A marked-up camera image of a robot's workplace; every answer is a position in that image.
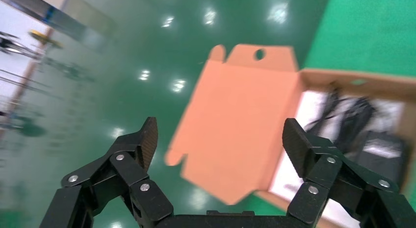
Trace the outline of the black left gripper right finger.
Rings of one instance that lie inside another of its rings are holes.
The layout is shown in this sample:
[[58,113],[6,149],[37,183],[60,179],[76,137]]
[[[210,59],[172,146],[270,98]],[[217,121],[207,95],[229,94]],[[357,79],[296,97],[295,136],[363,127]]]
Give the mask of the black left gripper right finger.
[[303,180],[286,212],[288,228],[314,228],[329,200],[362,228],[413,228],[416,213],[398,186],[347,159],[326,138],[306,133],[294,118],[284,122],[282,143]]

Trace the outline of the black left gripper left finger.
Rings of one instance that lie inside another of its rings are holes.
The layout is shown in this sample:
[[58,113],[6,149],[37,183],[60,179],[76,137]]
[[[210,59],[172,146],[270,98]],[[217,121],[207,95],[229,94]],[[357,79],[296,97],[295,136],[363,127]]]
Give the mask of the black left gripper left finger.
[[115,198],[141,228],[155,228],[173,216],[172,204],[148,175],[157,140],[154,117],[139,131],[117,137],[103,156],[63,177],[40,226],[90,228]]

